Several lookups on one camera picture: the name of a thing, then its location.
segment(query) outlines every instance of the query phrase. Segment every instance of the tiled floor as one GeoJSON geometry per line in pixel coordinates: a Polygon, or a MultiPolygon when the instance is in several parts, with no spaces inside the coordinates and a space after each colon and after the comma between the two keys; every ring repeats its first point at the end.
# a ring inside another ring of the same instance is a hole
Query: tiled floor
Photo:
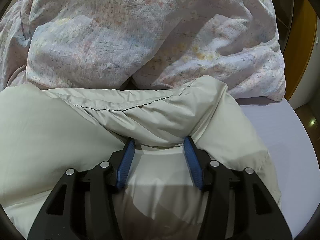
{"type": "Polygon", "coordinates": [[[320,123],[316,120],[308,104],[297,108],[295,112],[310,137],[318,162],[320,163],[320,123]]]}

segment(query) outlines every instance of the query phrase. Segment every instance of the mattress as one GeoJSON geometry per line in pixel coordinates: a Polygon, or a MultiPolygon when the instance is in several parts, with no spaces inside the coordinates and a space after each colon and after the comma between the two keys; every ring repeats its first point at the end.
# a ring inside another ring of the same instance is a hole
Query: mattress
{"type": "Polygon", "coordinates": [[[244,114],[269,149],[282,193],[282,212],[296,237],[310,220],[320,201],[317,158],[302,123],[283,99],[239,99],[244,114]]]}

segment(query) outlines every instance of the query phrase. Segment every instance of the brown wooden panel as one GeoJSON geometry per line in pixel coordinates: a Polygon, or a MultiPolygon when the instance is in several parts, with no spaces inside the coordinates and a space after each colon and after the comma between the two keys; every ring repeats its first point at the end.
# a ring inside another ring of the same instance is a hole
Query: brown wooden panel
{"type": "Polygon", "coordinates": [[[284,51],[285,98],[290,99],[308,65],[316,38],[317,15],[308,0],[294,0],[291,31],[284,51]]]}

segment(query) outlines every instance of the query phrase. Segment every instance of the blue gripper pad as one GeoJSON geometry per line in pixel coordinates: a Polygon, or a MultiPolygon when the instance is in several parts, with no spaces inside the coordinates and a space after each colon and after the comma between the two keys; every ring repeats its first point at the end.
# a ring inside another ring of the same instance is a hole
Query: blue gripper pad
{"type": "Polygon", "coordinates": [[[184,152],[193,178],[193,182],[199,190],[203,188],[202,169],[200,167],[196,152],[194,151],[188,137],[184,139],[184,152]]]}
{"type": "Polygon", "coordinates": [[[127,180],[130,166],[132,163],[132,159],[134,156],[134,152],[135,152],[135,145],[134,145],[134,140],[132,139],[128,144],[128,147],[124,153],[122,161],[121,161],[119,168],[117,170],[116,188],[119,190],[124,187],[125,182],[127,180]]]}

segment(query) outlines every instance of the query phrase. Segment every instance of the wrinkled fabric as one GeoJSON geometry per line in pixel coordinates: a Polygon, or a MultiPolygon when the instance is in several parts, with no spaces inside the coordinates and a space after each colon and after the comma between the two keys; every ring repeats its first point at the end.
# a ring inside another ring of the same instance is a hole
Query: wrinkled fabric
{"type": "Polygon", "coordinates": [[[195,240],[208,194],[189,173],[182,143],[191,136],[226,167],[252,167],[280,204],[268,149],[226,91],[210,76],[159,91],[8,87],[0,93],[0,203],[26,237],[67,169],[92,169],[131,137],[126,186],[113,195],[123,238],[195,240]]]}
{"type": "Polygon", "coordinates": [[[19,0],[0,23],[0,90],[172,89],[202,75],[234,98],[285,93],[271,0],[19,0]]]}

